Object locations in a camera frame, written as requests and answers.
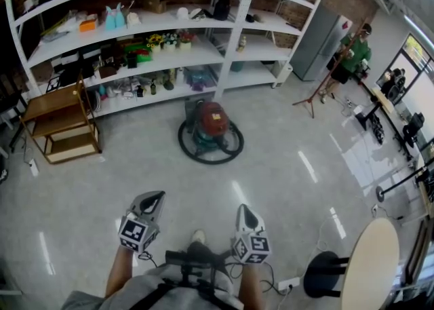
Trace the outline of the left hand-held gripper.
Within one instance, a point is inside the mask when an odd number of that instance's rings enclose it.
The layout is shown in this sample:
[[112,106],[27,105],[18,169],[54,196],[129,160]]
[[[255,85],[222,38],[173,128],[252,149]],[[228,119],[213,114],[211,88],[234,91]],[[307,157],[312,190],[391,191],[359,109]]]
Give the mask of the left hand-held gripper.
[[159,235],[159,219],[165,204],[165,191],[149,191],[138,195],[118,231],[120,244],[142,254]]

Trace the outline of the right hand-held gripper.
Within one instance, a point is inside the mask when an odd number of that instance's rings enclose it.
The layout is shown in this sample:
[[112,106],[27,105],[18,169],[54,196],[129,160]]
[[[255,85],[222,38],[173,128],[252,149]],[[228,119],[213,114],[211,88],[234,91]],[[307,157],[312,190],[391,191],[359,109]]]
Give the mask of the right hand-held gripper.
[[241,264],[262,264],[271,255],[271,243],[262,217],[245,204],[237,209],[231,249],[232,256]]

